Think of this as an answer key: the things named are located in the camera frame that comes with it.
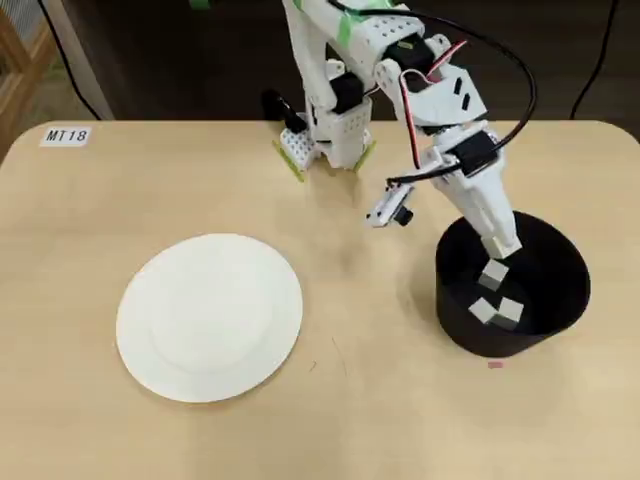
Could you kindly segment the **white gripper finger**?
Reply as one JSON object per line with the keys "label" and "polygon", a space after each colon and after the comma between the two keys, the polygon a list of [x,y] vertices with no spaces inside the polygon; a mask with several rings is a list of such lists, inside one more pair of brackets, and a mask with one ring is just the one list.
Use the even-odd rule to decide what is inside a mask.
{"label": "white gripper finger", "polygon": [[522,248],[502,183],[505,166],[501,158],[470,177],[458,170],[431,180],[473,227],[493,259],[506,259]]}

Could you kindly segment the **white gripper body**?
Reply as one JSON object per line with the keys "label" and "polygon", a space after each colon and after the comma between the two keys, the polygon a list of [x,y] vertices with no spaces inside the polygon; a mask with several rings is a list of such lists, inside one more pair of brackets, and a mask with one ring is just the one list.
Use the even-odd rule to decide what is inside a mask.
{"label": "white gripper body", "polygon": [[421,153],[421,173],[435,186],[478,186],[501,180],[503,148],[487,122],[442,127],[420,126],[432,146]]}

